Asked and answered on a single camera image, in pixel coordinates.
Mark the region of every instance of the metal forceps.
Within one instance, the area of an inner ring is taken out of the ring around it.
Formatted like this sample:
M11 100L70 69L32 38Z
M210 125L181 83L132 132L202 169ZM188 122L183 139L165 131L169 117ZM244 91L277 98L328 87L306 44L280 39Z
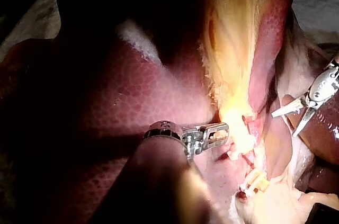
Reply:
M182 127L182 142L187 147L188 159L228 141L228 124L220 122L202 126Z
M300 109L306 108L299 124L294 130L292 136L296 137L304 129L306 124L311 120L317 110L330 98L332 98L339 89L338 75L339 64L336 62L339 60L339 53L326 66L324 71L314 80L311 87L305 94L292 101L290 104L277 109L272 112L272 117L280 117L294 112L299 112Z

